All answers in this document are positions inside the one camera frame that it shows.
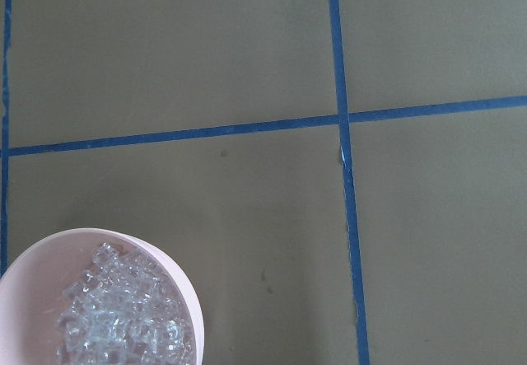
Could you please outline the pile of ice cubes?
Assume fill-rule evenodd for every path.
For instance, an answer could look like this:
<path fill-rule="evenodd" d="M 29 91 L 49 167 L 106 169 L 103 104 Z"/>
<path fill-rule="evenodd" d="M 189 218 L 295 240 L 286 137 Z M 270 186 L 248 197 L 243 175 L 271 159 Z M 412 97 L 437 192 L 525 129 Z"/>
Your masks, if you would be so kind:
<path fill-rule="evenodd" d="M 102 242 L 62 291 L 55 321 L 58 364 L 195 364 L 198 346 L 184 299 L 145 251 Z"/>

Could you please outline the pink bowl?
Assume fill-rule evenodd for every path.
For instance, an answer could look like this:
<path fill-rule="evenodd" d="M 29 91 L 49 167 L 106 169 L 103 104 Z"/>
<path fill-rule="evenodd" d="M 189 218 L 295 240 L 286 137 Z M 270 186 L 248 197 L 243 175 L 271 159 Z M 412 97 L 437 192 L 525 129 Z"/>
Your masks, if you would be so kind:
<path fill-rule="evenodd" d="M 149 254 L 170 275 L 186 304 L 195 338 L 195 363 L 203 361 L 203 313 L 184 271 L 163 250 L 134 236 L 99 228 L 76 228 L 36 242 L 1 278 L 1 362 L 55 364 L 61 340 L 55 321 L 66 306 L 62 291 L 91 263 L 98 245 L 109 242 Z"/>

